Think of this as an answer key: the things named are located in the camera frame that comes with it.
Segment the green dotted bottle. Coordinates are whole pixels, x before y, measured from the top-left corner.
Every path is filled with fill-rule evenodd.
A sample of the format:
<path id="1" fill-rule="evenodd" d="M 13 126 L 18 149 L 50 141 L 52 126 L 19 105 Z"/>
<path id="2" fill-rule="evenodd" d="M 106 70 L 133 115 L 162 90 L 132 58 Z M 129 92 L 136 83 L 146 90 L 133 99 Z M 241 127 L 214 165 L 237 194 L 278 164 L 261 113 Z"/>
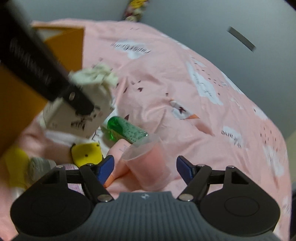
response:
<path id="1" fill-rule="evenodd" d="M 146 131 L 120 116 L 113 116 L 108 120 L 107 130 L 111 140 L 125 139 L 131 144 L 148 135 Z"/>

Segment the white cloth tea pouch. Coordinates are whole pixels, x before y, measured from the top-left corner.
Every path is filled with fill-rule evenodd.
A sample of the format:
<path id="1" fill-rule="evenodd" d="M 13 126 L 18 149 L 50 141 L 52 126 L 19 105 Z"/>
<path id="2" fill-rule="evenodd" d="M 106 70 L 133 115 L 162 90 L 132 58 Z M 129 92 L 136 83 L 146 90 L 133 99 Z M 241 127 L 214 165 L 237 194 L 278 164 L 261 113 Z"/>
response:
<path id="1" fill-rule="evenodd" d="M 71 89 L 43 109 L 46 128 L 91 138 L 114 110 L 111 89 L 118 84 L 115 72 L 99 63 L 69 73 Z"/>

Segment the pink tube bottle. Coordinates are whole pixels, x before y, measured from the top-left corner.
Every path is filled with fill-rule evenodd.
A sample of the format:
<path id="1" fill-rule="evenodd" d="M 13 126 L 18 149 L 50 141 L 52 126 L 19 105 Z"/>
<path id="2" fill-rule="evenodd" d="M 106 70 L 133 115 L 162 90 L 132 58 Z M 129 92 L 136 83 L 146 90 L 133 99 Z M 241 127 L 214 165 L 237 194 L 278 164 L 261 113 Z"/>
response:
<path id="1" fill-rule="evenodd" d="M 126 178 L 130 175 L 130 169 L 126 163 L 121 159 L 124 152 L 131 146 L 131 144 L 125 139 L 117 141 L 108 151 L 107 155 L 114 157 L 114 168 L 104 183 L 104 187 L 111 186 L 112 189 L 116 188 L 119 191 L 127 191 L 128 187 L 125 183 Z"/>

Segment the yellow round case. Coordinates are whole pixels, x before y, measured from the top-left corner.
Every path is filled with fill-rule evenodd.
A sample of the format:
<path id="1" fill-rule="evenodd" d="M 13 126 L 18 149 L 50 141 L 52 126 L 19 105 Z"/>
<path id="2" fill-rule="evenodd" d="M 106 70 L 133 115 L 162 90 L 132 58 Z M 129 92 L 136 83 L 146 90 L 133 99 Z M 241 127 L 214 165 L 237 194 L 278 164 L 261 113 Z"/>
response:
<path id="1" fill-rule="evenodd" d="M 97 165 L 103 160 L 101 147 L 97 142 L 74 144 L 71 147 L 71 155 L 78 168 L 89 163 Z"/>

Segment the pink rectangular tin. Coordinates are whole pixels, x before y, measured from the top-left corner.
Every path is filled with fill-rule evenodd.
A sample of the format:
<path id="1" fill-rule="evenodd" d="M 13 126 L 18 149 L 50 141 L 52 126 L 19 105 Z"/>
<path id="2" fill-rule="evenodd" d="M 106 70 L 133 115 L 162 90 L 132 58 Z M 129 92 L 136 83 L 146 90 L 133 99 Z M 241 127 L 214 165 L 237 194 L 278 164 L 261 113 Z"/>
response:
<path id="1" fill-rule="evenodd" d="M 64 166 L 67 171 L 68 188 L 84 195 L 81 184 L 81 178 L 78 174 L 78 167 L 74 164 L 64 164 Z"/>

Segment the clear plastic cup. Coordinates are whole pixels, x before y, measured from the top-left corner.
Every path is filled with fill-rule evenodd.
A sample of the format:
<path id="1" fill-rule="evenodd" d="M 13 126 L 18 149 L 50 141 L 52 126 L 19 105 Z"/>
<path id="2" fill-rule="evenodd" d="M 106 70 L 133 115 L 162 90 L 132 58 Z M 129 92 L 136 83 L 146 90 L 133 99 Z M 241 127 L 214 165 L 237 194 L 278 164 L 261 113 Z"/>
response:
<path id="1" fill-rule="evenodd" d="M 170 158 L 165 153 L 161 138 L 156 134 L 134 142 L 121 159 L 144 190 L 161 190 L 173 179 Z"/>

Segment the orange cardboard box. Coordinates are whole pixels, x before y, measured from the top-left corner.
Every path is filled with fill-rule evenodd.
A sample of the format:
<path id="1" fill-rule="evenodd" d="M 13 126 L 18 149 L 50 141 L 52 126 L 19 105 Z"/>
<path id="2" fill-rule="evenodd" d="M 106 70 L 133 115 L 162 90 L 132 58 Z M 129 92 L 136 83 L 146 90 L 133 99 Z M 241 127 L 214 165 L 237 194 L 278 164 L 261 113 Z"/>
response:
<path id="1" fill-rule="evenodd" d="M 35 22 L 33 29 L 49 31 L 44 43 L 66 70 L 82 68 L 84 27 Z M 47 100 L 24 83 L 31 75 L 16 68 L 16 73 L 1 64 L 1 154 L 3 154 L 42 111 Z"/>

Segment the pink patterned bed cover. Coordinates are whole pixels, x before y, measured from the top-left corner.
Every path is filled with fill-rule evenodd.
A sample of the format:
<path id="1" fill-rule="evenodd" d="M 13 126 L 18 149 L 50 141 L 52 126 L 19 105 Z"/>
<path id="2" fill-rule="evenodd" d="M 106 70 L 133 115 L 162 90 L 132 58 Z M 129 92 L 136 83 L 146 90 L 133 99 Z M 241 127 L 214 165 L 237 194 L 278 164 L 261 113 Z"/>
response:
<path id="1" fill-rule="evenodd" d="M 223 72 L 141 23 L 49 24 L 84 27 L 81 69 L 99 63 L 111 67 L 118 77 L 111 89 L 114 110 L 91 138 L 81 138 L 46 128 L 43 109 L 53 102 L 47 100 L 9 148 L 57 166 L 23 190 L 9 186 L 1 160 L 2 240 L 290 238 L 285 140 Z M 131 171 L 127 191 L 105 188 L 97 180 L 97 165 L 90 163 L 78 168 L 84 195 L 68 188 L 64 164 L 74 164 L 71 147 L 97 142 L 106 158 L 117 142 L 107 130 L 113 116 L 161 138 L 173 168 L 173 179 L 163 189 L 144 190 Z M 196 166 L 188 185 L 177 171 L 178 156 Z"/>

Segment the plush toy column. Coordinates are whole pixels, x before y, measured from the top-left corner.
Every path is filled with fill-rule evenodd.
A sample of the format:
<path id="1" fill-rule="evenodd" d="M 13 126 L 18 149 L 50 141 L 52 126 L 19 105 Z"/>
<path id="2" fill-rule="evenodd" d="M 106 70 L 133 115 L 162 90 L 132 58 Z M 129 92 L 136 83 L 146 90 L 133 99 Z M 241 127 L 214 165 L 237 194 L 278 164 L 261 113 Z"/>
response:
<path id="1" fill-rule="evenodd" d="M 140 22 L 142 16 L 149 4 L 149 0 L 132 0 L 129 1 L 122 20 L 130 22 Z"/>

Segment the grey wall vent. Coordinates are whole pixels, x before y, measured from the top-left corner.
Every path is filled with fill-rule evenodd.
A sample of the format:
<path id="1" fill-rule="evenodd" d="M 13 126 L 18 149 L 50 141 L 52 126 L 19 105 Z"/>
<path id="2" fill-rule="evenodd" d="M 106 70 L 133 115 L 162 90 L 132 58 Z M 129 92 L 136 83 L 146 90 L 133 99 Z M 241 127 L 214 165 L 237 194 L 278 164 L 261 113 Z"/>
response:
<path id="1" fill-rule="evenodd" d="M 256 49 L 256 46 L 250 42 L 245 36 L 243 36 L 240 32 L 238 32 L 233 27 L 229 27 L 227 30 L 228 33 L 230 33 L 234 38 L 236 38 L 238 41 L 240 41 L 245 47 L 247 47 L 250 51 L 254 51 Z"/>

